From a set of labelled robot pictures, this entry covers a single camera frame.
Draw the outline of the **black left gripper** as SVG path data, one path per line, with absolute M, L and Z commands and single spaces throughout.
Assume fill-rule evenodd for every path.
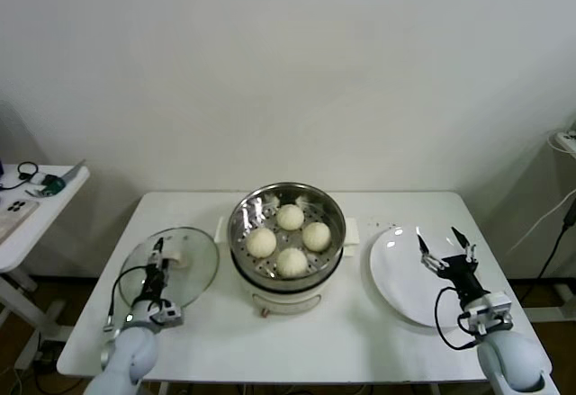
M 146 265 L 145 280 L 141 288 L 141 299 L 143 301 L 151 301 L 160 303 L 162 301 L 162 291 L 167 286 L 168 267 L 169 263 L 164 257 L 165 240 L 159 238 L 152 247 L 150 254 L 150 264 Z

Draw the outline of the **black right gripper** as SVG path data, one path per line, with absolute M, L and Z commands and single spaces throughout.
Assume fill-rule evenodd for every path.
M 431 254 L 424 238 L 418 234 L 420 261 L 428 270 L 436 272 L 439 278 L 450 281 L 460 300 L 478 300 L 484 295 L 484 289 L 475 276 L 478 266 L 476 245 L 455 227 L 451 230 L 463 249 L 463 254 L 438 259 Z

